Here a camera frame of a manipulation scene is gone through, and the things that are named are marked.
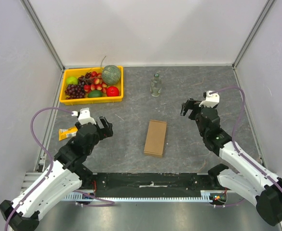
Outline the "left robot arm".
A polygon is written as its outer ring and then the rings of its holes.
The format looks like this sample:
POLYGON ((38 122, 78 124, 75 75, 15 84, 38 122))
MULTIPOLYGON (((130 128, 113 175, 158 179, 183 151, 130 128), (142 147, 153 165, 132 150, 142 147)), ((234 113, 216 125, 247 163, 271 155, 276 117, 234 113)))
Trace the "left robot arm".
POLYGON ((62 146, 47 169, 18 197, 4 200, 0 211, 5 230, 33 231, 43 216, 69 193, 92 185, 92 171, 83 165, 94 147, 113 135, 112 124, 101 116, 103 127, 89 117, 76 123, 76 136, 62 146))

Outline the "brown cardboard box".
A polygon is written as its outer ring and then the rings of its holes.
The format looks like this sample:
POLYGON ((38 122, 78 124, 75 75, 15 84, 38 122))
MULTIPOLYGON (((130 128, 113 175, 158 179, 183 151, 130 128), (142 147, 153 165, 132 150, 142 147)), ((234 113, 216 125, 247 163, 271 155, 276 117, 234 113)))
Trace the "brown cardboard box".
POLYGON ((144 147, 144 154, 157 158, 163 157, 167 122, 150 120, 144 147))

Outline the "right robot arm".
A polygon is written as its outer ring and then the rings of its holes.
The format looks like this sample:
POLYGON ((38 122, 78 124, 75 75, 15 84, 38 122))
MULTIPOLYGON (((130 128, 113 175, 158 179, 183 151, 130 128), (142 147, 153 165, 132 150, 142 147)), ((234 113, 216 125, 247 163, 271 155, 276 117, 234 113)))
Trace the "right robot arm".
POLYGON ((181 115, 190 111, 205 147, 231 164, 237 173, 220 164, 209 170, 208 186, 228 188, 255 206, 260 217, 269 225, 282 222, 282 178, 249 156, 220 126, 217 103, 196 101, 182 103, 181 115))

